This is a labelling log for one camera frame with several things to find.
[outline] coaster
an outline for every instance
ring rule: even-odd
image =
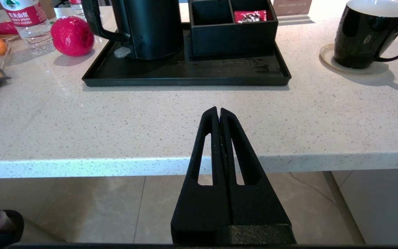
[[[337,63],[334,59],[334,44],[328,44],[323,46],[320,49],[320,57],[330,67],[347,74],[356,74],[356,75],[382,74],[386,72],[389,68],[387,64],[381,62],[373,62],[371,66],[369,66],[369,68],[365,69],[353,69],[342,66],[339,63]]]

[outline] black electric kettle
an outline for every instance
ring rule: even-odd
[[[93,34],[121,42],[128,58],[162,58],[183,47],[178,0],[112,0],[117,33],[104,30],[98,0],[82,1]]]

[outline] red bottle label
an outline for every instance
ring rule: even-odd
[[[39,0],[0,0],[15,26],[29,27],[47,20]]]

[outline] beige floor tile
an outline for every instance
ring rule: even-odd
[[[354,220],[354,217],[352,216],[351,211],[349,210],[348,205],[343,198],[333,174],[331,172],[323,172],[323,175],[325,175],[326,182],[330,187],[331,194],[336,202],[336,206],[342,214],[343,221],[349,230],[349,234],[351,235],[354,244],[366,244],[362,234],[360,233],[359,227],[357,226],[356,221]]]
[[[322,172],[267,174],[299,244],[354,244]]]
[[[170,222],[184,179],[185,175],[145,178],[135,243],[172,244]]]
[[[18,211],[34,221],[56,178],[0,179],[0,209]]]
[[[61,178],[37,223],[68,242],[133,243],[144,177]]]
[[[267,174],[300,244],[354,244],[322,172]],[[145,179],[135,243],[172,243],[170,222],[184,176]],[[211,175],[200,175],[209,185]]]

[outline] water bottle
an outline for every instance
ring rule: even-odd
[[[21,38],[35,55],[55,50],[51,25],[39,0],[0,0]]]
[[[84,9],[82,9],[82,0],[68,0],[68,3],[72,7],[72,10],[76,15],[78,15],[82,19],[85,19]]]

